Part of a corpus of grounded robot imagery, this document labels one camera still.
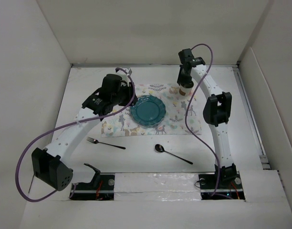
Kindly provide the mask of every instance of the fork tines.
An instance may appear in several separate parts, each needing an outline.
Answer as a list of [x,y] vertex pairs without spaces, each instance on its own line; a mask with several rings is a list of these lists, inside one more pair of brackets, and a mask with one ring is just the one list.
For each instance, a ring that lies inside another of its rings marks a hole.
[[87,141],[88,141],[88,142],[92,142],[92,143],[94,143],[95,139],[93,139],[93,138],[91,138],[91,137],[87,137]]

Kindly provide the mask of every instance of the screw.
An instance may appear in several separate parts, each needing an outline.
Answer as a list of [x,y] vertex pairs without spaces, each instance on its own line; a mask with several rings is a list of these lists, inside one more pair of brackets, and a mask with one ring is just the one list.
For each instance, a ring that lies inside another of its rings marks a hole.
[[114,185],[114,180],[113,179],[108,180],[108,185],[110,186]]
[[199,183],[200,183],[201,185],[205,185],[205,179],[204,179],[204,178],[200,178]]
[[241,179],[239,177],[235,178],[235,184],[240,185],[241,184]]

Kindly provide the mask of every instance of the black clamp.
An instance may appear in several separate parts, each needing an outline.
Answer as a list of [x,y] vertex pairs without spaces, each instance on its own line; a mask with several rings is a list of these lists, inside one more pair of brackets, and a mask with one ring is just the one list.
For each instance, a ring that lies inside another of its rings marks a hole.
[[206,123],[216,127],[221,123],[228,123],[231,103],[232,95],[230,92],[210,96],[203,110],[203,118]]
[[[112,112],[115,105],[125,106],[133,96],[133,85],[122,85],[122,77],[116,74],[108,74],[104,77],[102,87],[97,89],[82,104],[82,108],[93,110],[95,115],[103,116]],[[137,96],[135,95],[130,106],[135,105]]]
[[94,166],[92,166],[90,164],[87,164],[87,163],[84,163],[84,165],[90,167],[91,169],[93,169],[95,174],[94,174],[92,180],[90,181],[90,183],[83,183],[83,182],[81,182],[81,183],[82,184],[86,184],[90,188],[95,189],[99,185],[99,182],[100,182],[100,170],[95,168]]
[[205,62],[201,57],[195,58],[191,49],[183,49],[178,55],[181,65],[177,83],[185,87],[186,84],[192,84],[192,77],[190,76],[192,68],[201,64],[205,65]]
[[[218,176],[218,166],[215,165],[215,177],[217,178]],[[236,170],[236,166],[233,163],[231,166],[229,167],[225,167],[223,166],[220,169],[220,178],[219,178],[219,182],[221,185],[224,185],[224,183],[228,183],[230,182],[230,180],[234,180],[237,177],[237,170]]]
[[71,182],[73,170],[60,161],[60,156],[53,157],[45,149],[36,148],[31,154],[31,160],[35,177],[57,191],[64,190]]

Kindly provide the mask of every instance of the teal plate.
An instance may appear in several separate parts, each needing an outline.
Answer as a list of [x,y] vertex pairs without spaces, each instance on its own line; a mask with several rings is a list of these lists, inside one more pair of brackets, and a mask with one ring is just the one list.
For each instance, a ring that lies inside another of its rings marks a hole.
[[140,125],[151,128],[157,126],[166,114],[165,104],[152,95],[138,98],[135,106],[130,108],[132,118]]

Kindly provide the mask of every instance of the placemat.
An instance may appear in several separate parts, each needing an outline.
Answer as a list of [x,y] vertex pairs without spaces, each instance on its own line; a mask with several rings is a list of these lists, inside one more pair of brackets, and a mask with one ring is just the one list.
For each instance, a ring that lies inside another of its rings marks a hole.
[[[166,115],[162,122],[154,128],[145,128],[138,125],[130,115],[130,107],[123,112],[105,118],[102,121],[102,137],[120,137],[137,135],[190,135],[185,126],[185,112],[190,96],[181,96],[176,83],[167,84],[140,84],[136,85],[137,97],[153,95],[163,101],[166,106]],[[201,124],[197,113],[197,100],[194,97],[188,111],[188,126],[195,134],[201,135]],[[113,112],[121,109],[115,106]]]

